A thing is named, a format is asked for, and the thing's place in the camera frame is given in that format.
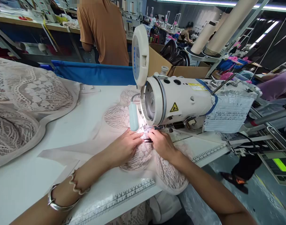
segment shoe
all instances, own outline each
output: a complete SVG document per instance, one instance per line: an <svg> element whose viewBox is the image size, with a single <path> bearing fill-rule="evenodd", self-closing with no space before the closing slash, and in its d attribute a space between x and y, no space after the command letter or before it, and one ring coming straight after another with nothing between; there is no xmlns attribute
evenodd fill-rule
<svg viewBox="0 0 286 225"><path fill-rule="evenodd" d="M246 181L236 178L234 175L226 172L220 172L220 175L227 180L229 183L233 184L237 189L239 189L244 194L248 194L248 188L245 186Z"/></svg>

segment orange shirt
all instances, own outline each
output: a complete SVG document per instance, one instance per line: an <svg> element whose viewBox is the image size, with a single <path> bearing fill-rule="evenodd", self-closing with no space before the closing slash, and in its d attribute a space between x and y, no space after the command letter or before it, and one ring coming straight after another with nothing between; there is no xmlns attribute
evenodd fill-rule
<svg viewBox="0 0 286 225"><path fill-rule="evenodd" d="M77 7L81 42L93 45L101 64L128 66L126 35L121 13L109 0L81 0Z"/></svg>

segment warning label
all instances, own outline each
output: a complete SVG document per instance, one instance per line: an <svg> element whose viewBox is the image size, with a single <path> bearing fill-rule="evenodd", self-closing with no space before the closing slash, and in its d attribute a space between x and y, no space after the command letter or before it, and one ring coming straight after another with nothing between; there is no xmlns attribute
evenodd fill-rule
<svg viewBox="0 0 286 225"><path fill-rule="evenodd" d="M178 111L178 107L177 107L176 103L174 103L170 112L176 112L176 111Z"/></svg>
<svg viewBox="0 0 286 225"><path fill-rule="evenodd" d="M191 88L193 88L193 90L196 91L206 91L206 87L203 86L202 84L193 84L193 83L189 83L188 85L191 86Z"/></svg>

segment measuring tape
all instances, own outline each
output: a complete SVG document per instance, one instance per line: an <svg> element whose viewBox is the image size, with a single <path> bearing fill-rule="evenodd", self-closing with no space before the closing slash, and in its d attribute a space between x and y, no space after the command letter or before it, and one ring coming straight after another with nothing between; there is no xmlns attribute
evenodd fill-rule
<svg viewBox="0 0 286 225"><path fill-rule="evenodd" d="M216 147L213 147L203 153L194 156L191 160L198 164L202 160L210 157L212 154L217 153L222 150L226 145L220 144ZM91 210L90 212L84 212L81 217L68 216L62 223L62 225L89 225L93 224L95 219L100 216L114 210L115 208L125 204L126 202L136 198L148 190L157 188L155 182L152 179L145 179L144 181L129 187L128 189L116 194L111 200L99 206L96 209Z"/></svg>

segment digital display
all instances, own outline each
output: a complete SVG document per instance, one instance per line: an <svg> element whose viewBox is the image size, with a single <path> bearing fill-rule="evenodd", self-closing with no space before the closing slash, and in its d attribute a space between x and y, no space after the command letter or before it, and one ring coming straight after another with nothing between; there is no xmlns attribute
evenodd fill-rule
<svg viewBox="0 0 286 225"><path fill-rule="evenodd" d="M282 172L286 172L286 166L280 159L273 159L275 164L279 167Z"/></svg>

